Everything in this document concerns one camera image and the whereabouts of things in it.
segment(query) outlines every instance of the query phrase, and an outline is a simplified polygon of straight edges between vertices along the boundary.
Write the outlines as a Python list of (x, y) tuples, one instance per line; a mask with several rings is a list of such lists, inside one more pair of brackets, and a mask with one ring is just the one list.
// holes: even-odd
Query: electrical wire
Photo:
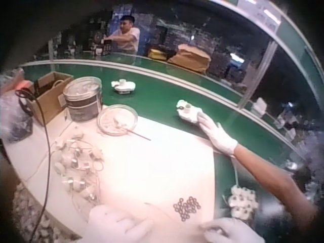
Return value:
[(19, 97), (19, 98), (24, 98), (24, 99), (29, 99), (31, 101), (35, 101), (39, 110), (40, 110), (40, 114), (42, 116), (42, 121), (43, 121), (43, 124), (44, 124), (44, 129), (45, 129), (45, 135), (46, 135), (46, 140), (47, 140), (47, 146), (48, 146), (48, 152), (49, 152), (49, 161), (48, 161), (48, 172), (47, 172), (47, 183), (46, 183), (46, 192), (45, 192), (45, 200), (44, 200), (44, 205), (43, 205), (43, 208), (40, 212), (40, 215), (39, 215), (39, 218), (36, 222), (36, 225), (34, 227), (34, 230), (32, 231), (32, 234), (31, 234), (31, 237), (29, 239), (29, 243), (32, 242), (35, 234), (36, 234), (36, 231), (37, 231), (37, 228), (42, 220), (42, 216), (44, 214), (44, 211), (45, 211), (45, 208), (46, 208), (46, 205), (47, 205), (47, 200), (48, 200), (48, 195), (49, 195), (49, 186), (50, 186), (50, 173), (51, 173), (51, 145), (50, 145), (50, 139), (49, 139), (49, 134), (48, 134), (48, 131), (47, 131), (47, 127), (46, 127), (46, 121), (45, 121), (45, 116), (44, 116), (44, 112), (42, 110), (42, 107), (41, 107), (41, 104), (39, 103), (39, 101), (35, 98), (35, 96), (31, 93), (30, 90), (28, 89), (20, 89), (20, 90), (16, 90), (15, 91), (15, 94)]

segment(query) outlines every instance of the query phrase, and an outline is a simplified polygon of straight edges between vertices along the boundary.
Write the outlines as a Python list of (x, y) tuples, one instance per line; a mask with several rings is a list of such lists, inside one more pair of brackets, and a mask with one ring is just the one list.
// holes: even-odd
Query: white device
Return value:
[(202, 112), (203, 110), (189, 104), (184, 100), (179, 100), (177, 104), (177, 111), (182, 119), (195, 124), (198, 122), (198, 112)]
[(120, 94), (129, 94), (135, 90), (135, 83), (126, 81), (126, 79), (120, 79), (119, 81), (112, 81), (111, 86)]

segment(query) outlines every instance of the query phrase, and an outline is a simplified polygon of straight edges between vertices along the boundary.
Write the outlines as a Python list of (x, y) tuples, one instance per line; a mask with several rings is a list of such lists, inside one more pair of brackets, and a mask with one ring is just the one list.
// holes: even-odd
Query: glove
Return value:
[(209, 116), (202, 112), (198, 113), (197, 119), (201, 129), (219, 151), (229, 156), (234, 154), (238, 142), (232, 139), (219, 123), (216, 125)]
[(152, 220), (146, 219), (135, 225), (127, 213), (100, 205), (91, 209), (86, 232), (79, 243), (138, 242), (152, 227)]
[(264, 239), (239, 219), (222, 218), (201, 226), (210, 243), (265, 243)]

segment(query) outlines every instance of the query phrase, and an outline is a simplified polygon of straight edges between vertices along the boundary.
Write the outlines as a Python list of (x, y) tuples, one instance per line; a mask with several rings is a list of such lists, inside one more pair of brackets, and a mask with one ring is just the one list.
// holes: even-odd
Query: storage box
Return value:
[[(48, 124), (65, 108), (66, 102), (63, 96), (63, 89), (73, 79), (73, 76), (69, 74), (50, 72), (28, 87), (35, 97), (37, 97), (37, 100), (42, 107), (45, 124)], [(40, 124), (44, 126), (41, 111), (36, 101), (27, 100), (27, 106)]]

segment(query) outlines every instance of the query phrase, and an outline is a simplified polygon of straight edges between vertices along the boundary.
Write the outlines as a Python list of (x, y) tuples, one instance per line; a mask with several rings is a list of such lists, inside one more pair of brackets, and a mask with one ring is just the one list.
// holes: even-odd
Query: white glove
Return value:
[(264, 239), (239, 219), (222, 218), (202, 225), (210, 243), (265, 243)]
[(86, 232), (79, 243), (138, 242), (152, 227), (152, 220), (146, 219), (135, 225), (127, 213), (100, 205), (91, 209)]
[(219, 123), (216, 125), (209, 116), (202, 112), (198, 113), (197, 119), (201, 129), (219, 151), (229, 156), (234, 154), (234, 149), (238, 143), (224, 131)]

